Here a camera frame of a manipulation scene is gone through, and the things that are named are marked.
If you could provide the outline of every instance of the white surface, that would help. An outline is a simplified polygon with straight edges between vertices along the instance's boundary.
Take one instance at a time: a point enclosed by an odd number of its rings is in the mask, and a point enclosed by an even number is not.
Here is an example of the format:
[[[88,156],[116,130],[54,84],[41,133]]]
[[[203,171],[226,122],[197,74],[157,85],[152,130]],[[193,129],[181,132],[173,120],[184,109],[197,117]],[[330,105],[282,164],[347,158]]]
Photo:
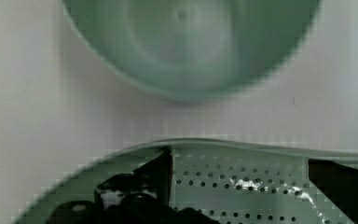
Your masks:
[[[358,1],[324,1],[275,74],[243,95],[175,105],[113,76],[55,1],[0,1],[0,223],[81,164],[152,140],[358,151]]]

